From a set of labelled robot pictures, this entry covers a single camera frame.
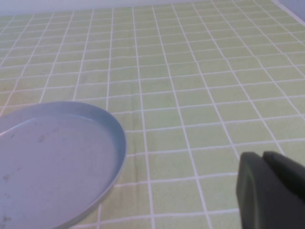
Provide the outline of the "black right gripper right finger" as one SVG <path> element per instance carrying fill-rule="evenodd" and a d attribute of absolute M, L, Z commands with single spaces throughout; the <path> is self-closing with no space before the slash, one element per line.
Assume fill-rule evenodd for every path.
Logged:
<path fill-rule="evenodd" d="M 305 198 L 305 167 L 274 151 L 265 151 L 263 160 L 282 184 L 299 198 Z"/>

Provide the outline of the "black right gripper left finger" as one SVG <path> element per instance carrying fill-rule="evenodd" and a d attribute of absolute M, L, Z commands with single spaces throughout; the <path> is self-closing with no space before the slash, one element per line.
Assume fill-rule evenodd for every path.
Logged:
<path fill-rule="evenodd" d="M 255 152 L 240 156 L 236 196 L 243 229 L 303 229 L 305 198 L 287 189 Z"/>

